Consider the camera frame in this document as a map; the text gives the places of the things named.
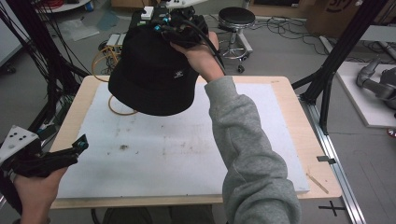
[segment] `white board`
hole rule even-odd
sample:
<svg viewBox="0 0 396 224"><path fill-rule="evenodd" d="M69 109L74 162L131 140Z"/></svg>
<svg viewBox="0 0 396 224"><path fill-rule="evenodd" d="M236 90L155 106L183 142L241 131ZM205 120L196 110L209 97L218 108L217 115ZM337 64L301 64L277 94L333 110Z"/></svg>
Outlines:
<svg viewBox="0 0 396 224"><path fill-rule="evenodd" d="M343 63L338 69L338 77L367 127L396 127L396 119L394 118L396 111L390 109L383 101L376 98L372 91L356 85L358 73L366 65L367 63ZM395 65L379 64L371 80L379 82L382 72L393 67Z"/></svg>
<svg viewBox="0 0 396 224"><path fill-rule="evenodd" d="M262 127L288 164L298 193L309 187L271 85L237 84L261 113ZM99 86L78 136L89 148L65 174L58 198L219 195L226 168L216 147L204 84L186 111L170 117L119 116L107 107L107 84ZM116 111L131 111L121 103Z"/></svg>

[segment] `cardboard box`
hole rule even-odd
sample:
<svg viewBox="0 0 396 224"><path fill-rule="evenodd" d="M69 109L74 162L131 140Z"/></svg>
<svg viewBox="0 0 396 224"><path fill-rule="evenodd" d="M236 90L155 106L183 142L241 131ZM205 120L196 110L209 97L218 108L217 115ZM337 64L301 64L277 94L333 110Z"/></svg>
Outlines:
<svg viewBox="0 0 396 224"><path fill-rule="evenodd" d="M316 1L306 20L306 30L312 35L339 37L359 10L357 2L358 0Z"/></svg>
<svg viewBox="0 0 396 224"><path fill-rule="evenodd" d="M124 8L152 7L150 2L150 0L111 0L111 6Z"/></svg>
<svg viewBox="0 0 396 224"><path fill-rule="evenodd" d="M254 0L256 5L297 7L299 0Z"/></svg>
<svg viewBox="0 0 396 224"><path fill-rule="evenodd" d="M270 0L269 2L275 2L277 6L270 6L270 5L264 5L264 1L260 0L254 0L253 4L249 4L248 9L254 13L256 16L264 16L264 17L287 17L287 18L307 18L308 16L308 10L307 8L313 7L308 6L308 5L301 5L302 2L310 2L310 1L315 1L315 0L300 0L300 1L294 1L298 2L299 5L297 7L292 7L290 6L280 6L280 4L285 4L286 2L282 1L276 1L276 0Z"/></svg>
<svg viewBox="0 0 396 224"><path fill-rule="evenodd" d="M315 5L315 0L300 0L298 8L301 11L310 11Z"/></svg>

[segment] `gray sweatshirt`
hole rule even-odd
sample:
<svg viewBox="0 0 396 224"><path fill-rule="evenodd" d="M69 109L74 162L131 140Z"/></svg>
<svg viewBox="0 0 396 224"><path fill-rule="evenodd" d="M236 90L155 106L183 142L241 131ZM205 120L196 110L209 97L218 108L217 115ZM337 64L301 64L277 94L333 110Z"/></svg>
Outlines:
<svg viewBox="0 0 396 224"><path fill-rule="evenodd" d="M205 86L213 134L228 169L222 195L230 224L300 223L301 207L284 160L271 149L254 102L232 77Z"/></svg>

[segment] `gray floor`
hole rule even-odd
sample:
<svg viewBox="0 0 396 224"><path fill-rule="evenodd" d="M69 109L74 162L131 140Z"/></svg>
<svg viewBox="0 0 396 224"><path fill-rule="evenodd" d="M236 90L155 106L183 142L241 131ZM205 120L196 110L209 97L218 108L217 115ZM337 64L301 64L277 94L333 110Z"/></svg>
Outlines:
<svg viewBox="0 0 396 224"><path fill-rule="evenodd" d="M58 19L68 21L83 18L86 26L96 25L108 11L107 6L106 3L98 4L98 8L90 13L83 8L59 13ZM127 31L127 18L130 13L117 11L117 15L121 19L116 25L108 30L101 30L99 35L79 41L67 41L68 46L86 67L91 67L92 58L102 41L107 40L110 34ZM211 29L216 30L213 18L206 17L206 20ZM284 76L292 83L317 71L326 59L325 55L318 54L312 45L305 44L302 39L287 39L270 32L266 27L246 30L244 34L254 52L244 62L246 71L242 75L236 72L238 62L226 60L229 75ZM57 38L54 38L54 41L59 44ZM317 51L324 52L317 39L307 37L304 41L315 44ZM362 45L358 45L351 53L351 56L362 57L365 60L372 59L375 55L376 53ZM1 136L6 136L12 124L27 128L46 102L46 83L29 56L22 51L11 62L17 73L8 74L2 69L0 74ZM296 90L296 93L304 92L304 89L305 87L302 87ZM364 126L337 78L333 81L328 121L332 143L366 222L394 223L396 140L388 137L385 129ZM302 203L304 223L347 223L345 215L334 217L332 211L318 211L308 202ZM217 222L225 223L221 205L216 205L214 211ZM98 216L101 217L103 213L104 209L99 209ZM92 223L88 209L56 210L51 211L51 216L54 219L53 223ZM0 210L0 223L11 223L16 217L17 214L7 204Z"/></svg>

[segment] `hand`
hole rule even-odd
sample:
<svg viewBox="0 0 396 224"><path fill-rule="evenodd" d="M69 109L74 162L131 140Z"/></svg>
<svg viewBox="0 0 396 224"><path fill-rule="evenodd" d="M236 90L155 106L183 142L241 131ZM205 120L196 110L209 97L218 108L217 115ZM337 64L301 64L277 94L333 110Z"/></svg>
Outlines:
<svg viewBox="0 0 396 224"><path fill-rule="evenodd" d="M21 198L21 224L47 223L50 206L58 194L59 183L67 168L52 172L48 177L27 178L17 175L14 185Z"/></svg>
<svg viewBox="0 0 396 224"><path fill-rule="evenodd" d="M217 35L214 32L209 32L208 37L216 49L218 49L219 41ZM171 43L171 46L180 53L183 53L189 60L191 67L207 82L224 76L208 46L197 45L190 49L184 49L174 43Z"/></svg>

